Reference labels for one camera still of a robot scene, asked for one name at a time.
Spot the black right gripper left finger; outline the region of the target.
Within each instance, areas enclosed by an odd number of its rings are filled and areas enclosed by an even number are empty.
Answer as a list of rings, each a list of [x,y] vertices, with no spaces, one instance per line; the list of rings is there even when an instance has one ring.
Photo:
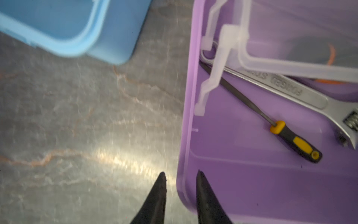
[[[161,172],[131,224],[164,224],[167,201],[167,179]]]

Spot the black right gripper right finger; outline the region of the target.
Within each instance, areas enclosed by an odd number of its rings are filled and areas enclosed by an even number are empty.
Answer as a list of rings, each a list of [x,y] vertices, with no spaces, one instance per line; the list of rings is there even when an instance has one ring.
[[[199,224],[233,224],[200,170],[196,176],[196,208]]]

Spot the purple toolbox with wrench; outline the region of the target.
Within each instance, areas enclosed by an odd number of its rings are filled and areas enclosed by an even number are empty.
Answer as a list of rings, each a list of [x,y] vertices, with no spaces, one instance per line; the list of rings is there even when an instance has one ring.
[[[177,191],[196,210],[196,176],[203,171],[224,211],[250,224],[355,224],[358,152],[341,146],[328,119],[249,82],[225,79],[275,119],[323,152],[313,164],[269,132],[269,125],[223,87],[194,115],[201,83],[200,40],[213,1],[195,1],[189,50]]]

